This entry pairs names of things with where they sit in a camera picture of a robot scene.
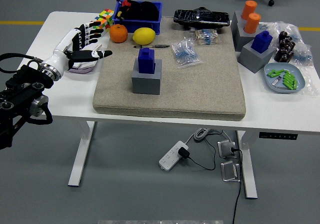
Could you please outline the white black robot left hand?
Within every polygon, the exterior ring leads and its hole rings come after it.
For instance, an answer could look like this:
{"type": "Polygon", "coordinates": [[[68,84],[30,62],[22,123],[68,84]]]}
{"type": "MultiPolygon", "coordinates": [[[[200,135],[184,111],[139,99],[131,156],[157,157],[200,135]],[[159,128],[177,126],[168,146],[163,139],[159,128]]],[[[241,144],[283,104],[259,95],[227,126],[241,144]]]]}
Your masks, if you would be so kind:
{"type": "Polygon", "coordinates": [[[56,76],[61,76],[75,63],[89,63],[111,56],[113,52],[110,50],[85,49],[97,43],[98,38],[102,36],[103,30],[95,28],[100,24],[100,21],[92,21],[70,30],[54,48],[52,56],[42,61],[41,69],[53,71],[56,76]]]}

